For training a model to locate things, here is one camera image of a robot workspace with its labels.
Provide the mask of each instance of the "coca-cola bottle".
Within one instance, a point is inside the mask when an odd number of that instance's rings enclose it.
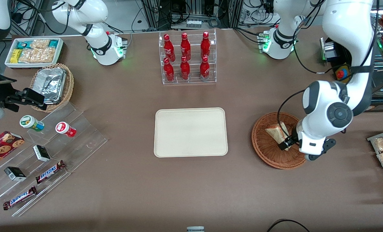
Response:
[[[190,49],[190,42],[187,39],[187,33],[182,33],[182,43],[180,44],[182,56],[186,56],[189,61],[192,58],[192,51]]]
[[[190,79],[190,65],[187,62],[187,57],[182,56],[182,63],[180,64],[180,69],[182,70],[182,78],[187,81]]]
[[[208,59],[209,58],[207,56],[204,56],[200,65],[200,79],[202,81],[207,81],[209,79],[210,65],[208,63]]]
[[[209,41],[209,33],[207,31],[203,32],[203,40],[200,44],[201,49],[201,58],[203,59],[204,56],[210,55],[210,41]]]
[[[174,62],[176,60],[176,56],[174,54],[174,46],[172,42],[170,41],[170,36],[168,34],[165,34],[163,38],[164,38],[164,53],[166,54],[166,57],[170,60],[170,62]]]
[[[174,81],[174,69],[173,66],[170,64],[170,60],[165,57],[164,60],[164,75],[166,76],[166,79],[168,82],[173,82]]]

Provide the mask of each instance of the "table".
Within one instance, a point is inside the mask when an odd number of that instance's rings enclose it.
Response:
[[[383,231],[383,170],[366,138],[383,132],[383,113],[355,117],[338,144],[294,170],[265,164],[252,148],[250,132],[262,115],[276,111],[290,94],[318,79],[294,54],[274,60],[231,29],[218,33],[218,82],[163,86],[158,33],[134,34],[127,58],[101,66],[83,37],[63,37],[62,63],[72,71],[74,103],[107,138],[75,173],[21,217],[0,206],[0,231],[266,231],[281,218],[310,231]],[[319,64],[321,27],[302,30],[296,44],[310,69]],[[27,87],[35,70],[7,77]],[[154,115],[160,109],[222,107],[229,151],[223,157],[157,158]],[[301,96],[283,111],[304,117]],[[19,119],[45,113],[21,106],[6,111],[4,130],[25,134]],[[287,223],[281,230],[298,226]]]

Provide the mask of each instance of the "clear acrylic rack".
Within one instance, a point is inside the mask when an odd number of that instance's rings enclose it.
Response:
[[[201,56],[200,56],[200,44],[203,39],[203,32],[207,31],[209,33],[210,40],[210,55],[208,63],[210,65],[209,70],[209,78],[207,81],[202,81],[200,79],[200,64],[201,64]],[[189,60],[190,64],[190,79],[188,81],[183,80],[181,77],[181,57],[182,53],[180,50],[180,44],[182,42],[181,33],[186,32],[187,37],[190,41],[191,46],[191,59]],[[163,59],[165,58],[164,53],[164,40],[163,35],[168,34],[170,36],[170,40],[174,46],[174,53],[176,56],[176,60],[171,63],[174,68],[174,82],[168,82],[164,75],[164,63]],[[217,39],[216,39],[216,30],[190,30],[190,31],[166,31],[159,33],[159,52],[160,52],[160,66],[162,67],[162,82],[163,84],[189,84],[189,83],[211,83],[217,81]]]
[[[59,107],[41,121],[44,122],[44,129],[41,132],[28,130],[28,134],[23,136],[25,143],[18,148],[22,150],[17,154],[10,154],[0,162],[1,210],[3,210],[4,202],[10,201],[29,190],[33,185],[35,185],[38,192],[36,196],[28,197],[25,201],[17,203],[13,208],[9,209],[8,212],[13,217],[25,213],[107,142],[107,139],[100,131],[87,121],[83,112],[71,103]],[[67,122],[77,130],[77,134],[73,138],[58,134],[55,131],[56,124],[61,121]],[[33,146],[36,144],[47,149],[51,157],[50,161],[42,162],[37,160],[33,150]],[[35,177],[56,165],[60,160],[64,161],[66,167],[37,185]],[[22,182],[10,180],[4,172],[4,169],[8,166],[20,168],[27,178]]]

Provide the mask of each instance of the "wicker basket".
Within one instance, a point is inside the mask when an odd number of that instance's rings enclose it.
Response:
[[[67,72],[67,76],[65,78],[65,83],[64,83],[64,90],[63,90],[63,94],[62,94],[62,97],[61,97],[61,102],[59,104],[56,104],[56,105],[47,105],[47,109],[46,110],[41,110],[41,109],[33,106],[32,108],[34,110],[50,113],[50,112],[53,112],[58,107],[60,107],[62,104],[67,103],[70,100],[70,98],[71,98],[71,95],[73,93],[73,87],[74,87],[74,77],[73,77],[73,74],[70,72],[70,70],[67,68],[67,66],[65,66],[65,65],[63,65],[61,63],[56,63],[54,65],[50,65],[50,66],[44,67],[43,69],[53,69],[53,68],[62,68],[64,70],[66,70],[66,72]],[[37,73],[34,75],[34,78],[31,81],[30,88],[32,88],[33,85],[34,85],[34,81],[35,81],[35,77],[37,76]]]
[[[280,121],[285,123],[290,132],[299,119],[288,113],[280,113]],[[276,141],[265,131],[272,124],[277,124],[277,112],[264,115],[253,126],[252,144],[259,157],[277,169],[295,169],[304,164],[305,156],[299,152],[297,145],[293,145],[289,151],[280,150]]]

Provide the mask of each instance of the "yellow snack package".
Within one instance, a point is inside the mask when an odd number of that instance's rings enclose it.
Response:
[[[10,58],[10,63],[18,63],[18,58],[21,56],[22,49],[14,49]]]

